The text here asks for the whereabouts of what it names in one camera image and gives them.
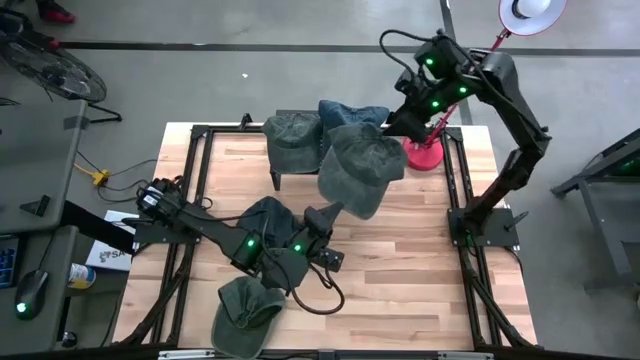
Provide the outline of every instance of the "concrete floor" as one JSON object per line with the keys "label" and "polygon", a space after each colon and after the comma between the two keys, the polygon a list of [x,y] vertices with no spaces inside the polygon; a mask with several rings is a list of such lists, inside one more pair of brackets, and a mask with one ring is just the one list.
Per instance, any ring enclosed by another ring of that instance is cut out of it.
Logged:
{"label": "concrete floor", "polygon": [[[71,27],[37,24],[62,40],[117,40],[220,44],[375,45],[395,27],[430,35],[444,26],[439,0],[60,0],[79,16]],[[500,30],[497,1],[450,0],[463,45],[484,47]],[[35,14],[33,4],[25,4]],[[506,47],[531,49],[639,49],[634,0],[569,0],[549,31],[512,37]],[[390,44],[413,44],[402,38]],[[121,124],[91,127],[81,150],[100,167],[122,169],[153,158],[169,121],[238,121],[250,112],[264,120],[275,109],[313,109],[323,98],[355,106],[395,108],[401,68],[379,53],[88,51],[73,53],[105,80],[107,107]],[[525,98],[554,137],[529,185],[508,196],[514,211],[530,215],[518,231],[525,283],[539,343],[550,349],[640,357],[640,311],[630,290],[587,295],[582,283],[610,271],[582,199],[557,200],[549,188],[578,172],[602,148],[637,128],[632,106],[640,98],[637,57],[516,58]],[[0,67],[0,96],[23,103],[49,101],[45,93]],[[499,164],[514,143],[495,112],[470,101],[474,124],[488,125]],[[460,123],[456,116],[453,123]],[[118,179],[149,178],[145,166]],[[108,205],[80,174],[70,197],[92,212],[133,211]],[[120,281],[123,285],[126,277]],[[118,293],[78,301],[70,327],[81,346],[102,340]]]}

